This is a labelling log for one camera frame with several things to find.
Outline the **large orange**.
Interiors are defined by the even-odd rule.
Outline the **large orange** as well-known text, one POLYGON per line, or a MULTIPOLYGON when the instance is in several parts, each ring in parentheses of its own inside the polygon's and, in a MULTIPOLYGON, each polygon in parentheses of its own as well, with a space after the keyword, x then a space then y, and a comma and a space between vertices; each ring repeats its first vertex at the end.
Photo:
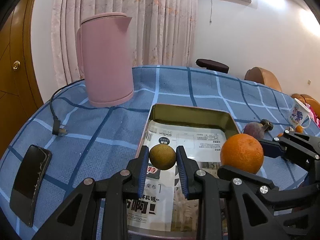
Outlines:
POLYGON ((264 151, 260 142, 251 135, 236 134, 223 144, 220 160, 222 165, 256 174, 264 162, 264 151))

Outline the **yellow-green round fruit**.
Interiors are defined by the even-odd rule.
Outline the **yellow-green round fruit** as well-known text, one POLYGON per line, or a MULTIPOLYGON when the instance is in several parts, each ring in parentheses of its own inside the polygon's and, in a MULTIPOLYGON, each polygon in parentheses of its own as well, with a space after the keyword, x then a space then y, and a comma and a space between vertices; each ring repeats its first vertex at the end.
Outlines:
POLYGON ((168 145, 153 146, 149 153, 152 165, 159 170, 169 170, 176 163, 176 152, 168 145))

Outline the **dark wrinkled passion fruit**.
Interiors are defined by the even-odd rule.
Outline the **dark wrinkled passion fruit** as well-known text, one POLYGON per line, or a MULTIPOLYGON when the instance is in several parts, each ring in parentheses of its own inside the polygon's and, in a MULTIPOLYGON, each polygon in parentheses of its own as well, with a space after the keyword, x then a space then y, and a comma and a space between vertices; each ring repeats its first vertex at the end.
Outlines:
POLYGON ((260 124, 262 125, 262 129, 266 131, 271 131, 273 129, 273 124, 267 119, 261 119, 260 124))

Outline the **small tangerine by mug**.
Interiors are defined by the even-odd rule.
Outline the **small tangerine by mug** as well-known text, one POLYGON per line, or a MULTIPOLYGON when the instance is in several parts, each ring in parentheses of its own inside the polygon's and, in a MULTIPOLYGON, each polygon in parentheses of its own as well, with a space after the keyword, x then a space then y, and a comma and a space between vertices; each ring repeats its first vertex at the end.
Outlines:
POLYGON ((298 133, 303 133, 304 131, 304 128, 300 125, 298 125, 296 128, 295 128, 295 131, 298 132, 298 133))

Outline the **white enamel cartoon mug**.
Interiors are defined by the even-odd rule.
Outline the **white enamel cartoon mug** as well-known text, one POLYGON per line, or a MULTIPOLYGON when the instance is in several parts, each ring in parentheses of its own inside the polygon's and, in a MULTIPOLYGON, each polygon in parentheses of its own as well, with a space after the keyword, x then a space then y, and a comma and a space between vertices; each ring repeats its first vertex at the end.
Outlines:
POLYGON ((310 114, 311 111, 304 105, 300 100, 294 98, 292 108, 289 114, 290 124, 296 128, 297 126, 302 126, 303 129, 306 129, 311 124, 310 114), (308 124, 303 126, 303 122, 308 119, 308 124))

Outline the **purple mangosteen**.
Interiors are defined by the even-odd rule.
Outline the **purple mangosteen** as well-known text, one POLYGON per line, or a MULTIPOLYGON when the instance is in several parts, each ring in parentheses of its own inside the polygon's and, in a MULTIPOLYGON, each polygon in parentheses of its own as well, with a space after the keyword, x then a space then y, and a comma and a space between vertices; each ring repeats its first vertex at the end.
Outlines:
POLYGON ((250 122, 244 127, 243 133, 250 135, 257 140, 264 139, 265 127, 261 123, 250 122))

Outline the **printed paper in box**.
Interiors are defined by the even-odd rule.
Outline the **printed paper in box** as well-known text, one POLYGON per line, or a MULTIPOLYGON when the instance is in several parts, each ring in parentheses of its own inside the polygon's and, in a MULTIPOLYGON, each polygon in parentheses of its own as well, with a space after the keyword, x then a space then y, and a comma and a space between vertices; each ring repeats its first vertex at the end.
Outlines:
MULTIPOLYGON (((220 150, 226 136, 220 129, 160 124, 151 120, 144 145, 166 144, 173 150, 183 146, 199 168, 215 175, 220 167, 220 150)), ((162 171, 148 165, 144 192, 139 200, 127 201, 127 223, 146 230, 195 231, 198 200, 186 200, 176 166, 162 171)))

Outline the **blue plaid tablecloth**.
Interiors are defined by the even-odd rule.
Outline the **blue plaid tablecloth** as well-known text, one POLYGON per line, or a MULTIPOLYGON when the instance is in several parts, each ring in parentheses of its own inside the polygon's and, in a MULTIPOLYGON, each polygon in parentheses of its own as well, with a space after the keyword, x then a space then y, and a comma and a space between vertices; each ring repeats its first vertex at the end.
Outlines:
POLYGON ((137 151, 148 113, 156 103, 226 111, 239 128, 267 119, 271 139, 287 126, 289 95, 229 74, 187 67, 144 66, 133 69, 134 95, 123 105, 94 108, 83 82, 61 90, 54 98, 55 114, 67 133, 52 135, 49 103, 22 127, 1 159, 1 239, 31 239, 73 188, 86 177, 105 179, 124 168, 137 151), (36 202, 34 223, 26 226, 10 209, 12 186, 30 145, 50 150, 36 202))

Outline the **black smartphone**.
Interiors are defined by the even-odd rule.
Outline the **black smartphone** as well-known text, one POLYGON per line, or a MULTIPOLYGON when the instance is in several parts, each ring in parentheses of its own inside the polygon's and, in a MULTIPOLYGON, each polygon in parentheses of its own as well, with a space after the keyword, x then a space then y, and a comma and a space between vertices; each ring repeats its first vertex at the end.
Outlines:
POLYGON ((10 196, 10 208, 28 227, 33 226, 39 189, 52 153, 30 145, 17 171, 10 196))

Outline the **pink tin box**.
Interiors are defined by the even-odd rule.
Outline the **pink tin box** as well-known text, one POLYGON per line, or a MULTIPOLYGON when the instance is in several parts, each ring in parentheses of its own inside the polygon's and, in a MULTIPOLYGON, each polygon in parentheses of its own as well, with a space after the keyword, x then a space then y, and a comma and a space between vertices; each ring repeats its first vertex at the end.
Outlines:
MULTIPOLYGON (((148 124, 151 120, 165 125, 220 129, 225 133, 226 140, 230 136, 239 133, 234 119, 225 111, 157 103, 153 105, 150 110, 140 141, 141 146, 146 146, 144 145, 144 139, 147 134, 148 124)), ((129 225, 128 229, 129 235, 134 239, 196 239, 197 234, 197 229, 195 231, 166 232, 141 228, 136 229, 129 225)))

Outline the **dark round stool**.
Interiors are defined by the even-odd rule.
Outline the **dark round stool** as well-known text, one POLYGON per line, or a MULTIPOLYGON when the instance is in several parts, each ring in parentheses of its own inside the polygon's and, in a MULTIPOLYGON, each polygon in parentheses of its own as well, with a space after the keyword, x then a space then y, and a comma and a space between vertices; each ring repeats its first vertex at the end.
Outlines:
POLYGON ((196 65, 200 68, 205 68, 207 70, 221 72, 225 74, 229 72, 229 67, 227 65, 209 59, 197 59, 196 65))

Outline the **wooden door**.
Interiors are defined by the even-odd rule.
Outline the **wooden door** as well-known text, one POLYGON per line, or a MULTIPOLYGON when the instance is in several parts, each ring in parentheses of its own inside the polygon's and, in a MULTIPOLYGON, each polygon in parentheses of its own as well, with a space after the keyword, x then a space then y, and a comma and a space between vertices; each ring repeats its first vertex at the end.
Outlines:
POLYGON ((20 0, 1 29, 1 155, 43 105, 31 54, 34 1, 20 0), (17 60, 21 66, 14 71, 17 60))

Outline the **pink electric kettle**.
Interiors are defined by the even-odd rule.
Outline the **pink electric kettle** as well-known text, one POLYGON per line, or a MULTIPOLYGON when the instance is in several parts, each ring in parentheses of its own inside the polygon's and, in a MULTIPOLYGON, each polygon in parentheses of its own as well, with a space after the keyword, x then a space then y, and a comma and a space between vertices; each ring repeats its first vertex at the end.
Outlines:
POLYGON ((94 107, 120 105, 133 96, 130 22, 131 17, 122 12, 97 14, 84 19, 76 33, 78 67, 94 107))

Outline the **brass door knob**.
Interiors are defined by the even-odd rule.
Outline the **brass door knob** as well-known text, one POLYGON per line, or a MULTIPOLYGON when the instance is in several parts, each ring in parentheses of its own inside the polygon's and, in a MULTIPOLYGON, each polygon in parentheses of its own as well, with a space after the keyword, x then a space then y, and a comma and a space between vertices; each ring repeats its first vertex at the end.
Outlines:
POLYGON ((21 66, 21 63, 20 63, 20 61, 17 60, 14 62, 12 68, 14 71, 17 71, 17 70, 19 70, 20 66, 21 66))

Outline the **pink floral curtain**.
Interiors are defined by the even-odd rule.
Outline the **pink floral curtain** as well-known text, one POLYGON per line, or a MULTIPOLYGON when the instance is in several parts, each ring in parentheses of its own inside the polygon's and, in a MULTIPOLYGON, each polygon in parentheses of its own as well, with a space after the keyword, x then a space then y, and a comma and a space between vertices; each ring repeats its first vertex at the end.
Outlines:
POLYGON ((123 12, 131 18, 133 66, 191 66, 197 0, 54 0, 51 42, 59 87, 83 78, 76 32, 84 19, 105 12, 123 12))

